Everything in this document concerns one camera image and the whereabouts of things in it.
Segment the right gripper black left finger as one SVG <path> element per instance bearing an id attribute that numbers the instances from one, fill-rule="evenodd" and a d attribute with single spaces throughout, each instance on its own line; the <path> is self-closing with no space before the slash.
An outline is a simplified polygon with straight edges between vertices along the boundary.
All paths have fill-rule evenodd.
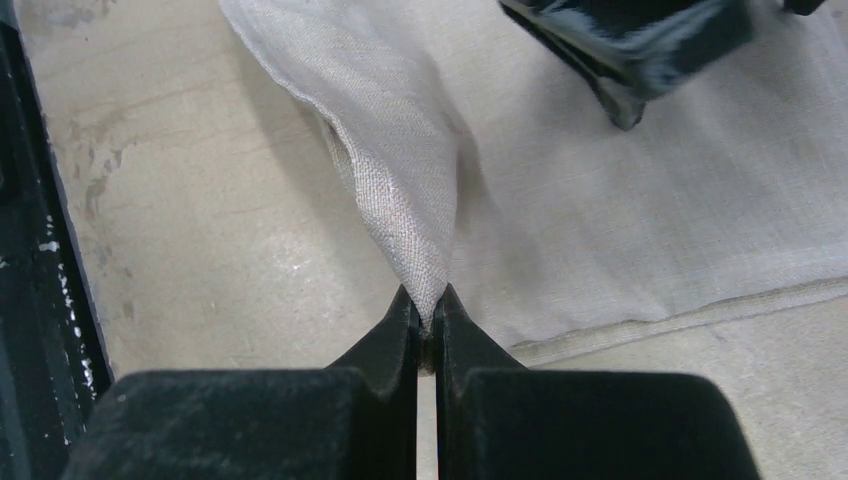
<path id="1" fill-rule="evenodd" d="M 420 318 L 384 318 L 321 369 L 154 370 L 116 382 L 67 479 L 412 479 Z"/>

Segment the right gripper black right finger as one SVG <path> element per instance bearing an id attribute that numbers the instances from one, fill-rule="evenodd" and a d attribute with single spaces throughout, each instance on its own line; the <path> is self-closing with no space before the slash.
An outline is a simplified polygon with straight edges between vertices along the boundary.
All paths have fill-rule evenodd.
<path id="1" fill-rule="evenodd" d="M 434 314 L 443 479 L 755 479 L 737 416 L 691 374 L 532 370 L 447 288 Z"/>

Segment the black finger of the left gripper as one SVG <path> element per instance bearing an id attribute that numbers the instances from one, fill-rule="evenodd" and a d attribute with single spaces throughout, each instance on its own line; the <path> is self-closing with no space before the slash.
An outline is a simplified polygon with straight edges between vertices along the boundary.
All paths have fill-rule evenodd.
<path id="1" fill-rule="evenodd" d="M 503 1 L 504 13 L 583 76 L 610 122 L 645 106 L 753 37 L 746 1 Z"/>

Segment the beige cloth napkin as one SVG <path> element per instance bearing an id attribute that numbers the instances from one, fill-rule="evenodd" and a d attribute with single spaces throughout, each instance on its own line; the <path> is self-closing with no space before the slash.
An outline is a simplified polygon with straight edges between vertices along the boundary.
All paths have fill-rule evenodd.
<path id="1" fill-rule="evenodd" d="M 542 364 L 846 294 L 846 45 L 826 7 L 746 2 L 752 39 L 628 131 L 498 1 L 221 9 L 415 305 L 453 285 Z"/>

